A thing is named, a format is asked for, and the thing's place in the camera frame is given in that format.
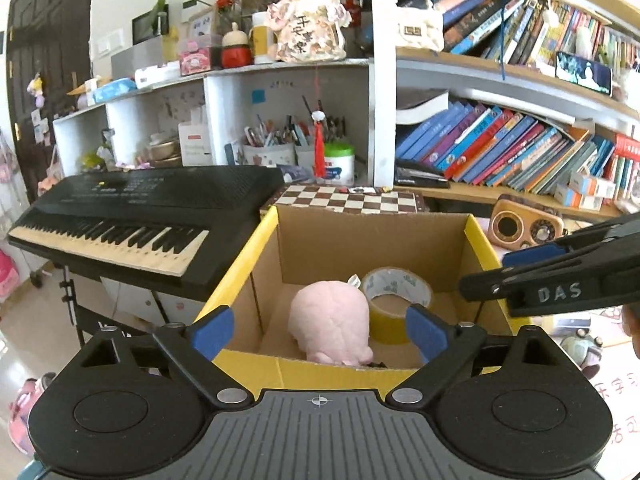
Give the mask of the brown retro radio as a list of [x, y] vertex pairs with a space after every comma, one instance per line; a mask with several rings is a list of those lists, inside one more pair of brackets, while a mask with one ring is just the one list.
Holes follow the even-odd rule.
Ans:
[[553, 208], [502, 194], [492, 208], [487, 237], [504, 249], [520, 250], [552, 242], [564, 234], [562, 216]]

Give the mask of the orange white medicine box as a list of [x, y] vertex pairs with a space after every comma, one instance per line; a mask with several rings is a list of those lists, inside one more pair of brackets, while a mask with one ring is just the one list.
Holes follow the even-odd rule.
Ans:
[[612, 200], [615, 196], [615, 184], [609, 180], [593, 177], [582, 172], [573, 172], [570, 176], [570, 188], [583, 196], [592, 196]]

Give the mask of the pink cartoon table mat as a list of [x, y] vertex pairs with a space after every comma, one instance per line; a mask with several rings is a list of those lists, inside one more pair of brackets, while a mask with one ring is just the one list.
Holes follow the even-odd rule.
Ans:
[[[639, 233], [591, 246], [632, 246]], [[498, 249], [502, 258], [516, 250]], [[635, 479], [639, 475], [639, 300], [597, 310], [537, 316], [513, 316], [514, 321], [540, 325], [585, 375], [608, 404], [613, 430], [598, 465], [605, 479]]]

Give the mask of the black electronic keyboard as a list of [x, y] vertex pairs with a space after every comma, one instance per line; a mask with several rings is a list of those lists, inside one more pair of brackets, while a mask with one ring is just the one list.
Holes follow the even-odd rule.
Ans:
[[78, 174], [39, 197], [8, 240], [89, 278], [205, 301], [282, 185], [258, 166]]

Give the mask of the yellow cardboard box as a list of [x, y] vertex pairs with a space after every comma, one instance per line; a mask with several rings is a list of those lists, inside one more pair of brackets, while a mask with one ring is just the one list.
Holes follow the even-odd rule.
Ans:
[[[215, 365], [253, 394], [265, 389], [375, 389], [386, 394], [422, 365], [408, 341], [405, 312], [424, 300], [448, 324], [474, 322], [491, 335], [514, 335], [501, 300], [465, 301], [460, 278], [500, 261], [470, 214], [340, 214], [273, 207], [206, 302], [230, 307], [233, 336]], [[367, 299], [373, 366], [311, 363], [288, 331], [291, 302], [303, 287], [352, 283]]]

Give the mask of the smartphone on shelf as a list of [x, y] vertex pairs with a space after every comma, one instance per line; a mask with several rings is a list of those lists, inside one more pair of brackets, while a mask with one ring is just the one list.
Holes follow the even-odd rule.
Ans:
[[604, 96], [612, 96], [612, 70], [599, 62], [559, 51], [555, 53], [555, 77]]

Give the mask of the chessboard box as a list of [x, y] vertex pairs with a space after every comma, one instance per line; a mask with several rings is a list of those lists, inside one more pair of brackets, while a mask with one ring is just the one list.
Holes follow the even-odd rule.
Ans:
[[260, 210], [271, 207], [322, 208], [346, 214], [420, 214], [428, 208], [421, 195], [393, 188], [288, 184]]

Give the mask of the green lid white jar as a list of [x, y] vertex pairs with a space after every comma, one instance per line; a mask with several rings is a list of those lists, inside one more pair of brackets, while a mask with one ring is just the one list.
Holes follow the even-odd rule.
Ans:
[[324, 178], [332, 185], [355, 183], [355, 148], [346, 142], [324, 144]]

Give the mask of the white pen holder cup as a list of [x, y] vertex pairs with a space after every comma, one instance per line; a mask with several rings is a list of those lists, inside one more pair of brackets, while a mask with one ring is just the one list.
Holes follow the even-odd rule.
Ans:
[[270, 146], [243, 146], [244, 162], [247, 165], [275, 167], [293, 166], [296, 163], [293, 144], [274, 144]]

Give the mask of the red tassel pendant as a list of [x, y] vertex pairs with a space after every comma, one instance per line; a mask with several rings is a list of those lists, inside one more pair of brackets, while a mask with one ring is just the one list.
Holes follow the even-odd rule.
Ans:
[[317, 179], [326, 177], [326, 163], [324, 162], [323, 125], [326, 114], [323, 110], [314, 110], [311, 113], [314, 122], [314, 176]]

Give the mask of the white cubby shelf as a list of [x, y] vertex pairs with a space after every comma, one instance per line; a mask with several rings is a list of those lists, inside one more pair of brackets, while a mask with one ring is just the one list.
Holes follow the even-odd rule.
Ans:
[[173, 138], [199, 105], [206, 108], [208, 160], [213, 165], [228, 162], [224, 148], [241, 139], [245, 128], [309, 120], [310, 111], [321, 106], [329, 116], [345, 119], [347, 140], [356, 151], [357, 183], [373, 181], [373, 64], [364, 58], [214, 70], [90, 106], [52, 124], [62, 170], [66, 176], [79, 174], [81, 159], [96, 152], [107, 131], [113, 133], [116, 162], [142, 162], [149, 156], [152, 135]]

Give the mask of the white quilted handbag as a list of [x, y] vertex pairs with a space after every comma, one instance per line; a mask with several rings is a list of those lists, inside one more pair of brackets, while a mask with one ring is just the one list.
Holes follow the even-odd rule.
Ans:
[[432, 0], [395, 0], [396, 47], [440, 52], [444, 50], [442, 14]]

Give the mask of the red round doll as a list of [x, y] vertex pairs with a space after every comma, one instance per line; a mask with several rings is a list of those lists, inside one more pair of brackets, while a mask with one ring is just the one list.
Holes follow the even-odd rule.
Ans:
[[239, 68], [253, 63], [250, 40], [248, 40], [247, 34], [240, 29], [237, 22], [233, 22], [230, 32], [227, 32], [222, 37], [221, 47], [221, 65], [223, 68]]

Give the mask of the lucky cat ornament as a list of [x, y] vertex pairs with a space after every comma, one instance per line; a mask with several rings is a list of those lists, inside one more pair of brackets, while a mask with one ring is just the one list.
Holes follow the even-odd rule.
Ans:
[[287, 63], [344, 60], [342, 29], [351, 21], [341, 0], [280, 0], [267, 11], [278, 40], [276, 59]]

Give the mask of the dark wooden door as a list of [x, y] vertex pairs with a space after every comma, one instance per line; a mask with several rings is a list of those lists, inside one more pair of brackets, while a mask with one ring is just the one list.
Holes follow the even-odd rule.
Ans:
[[68, 92], [91, 75], [89, 55], [91, 0], [11, 0], [8, 19], [8, 93], [12, 140], [30, 202], [47, 177], [55, 146], [53, 132], [34, 122], [36, 98], [27, 87], [42, 81], [47, 124], [72, 110]]

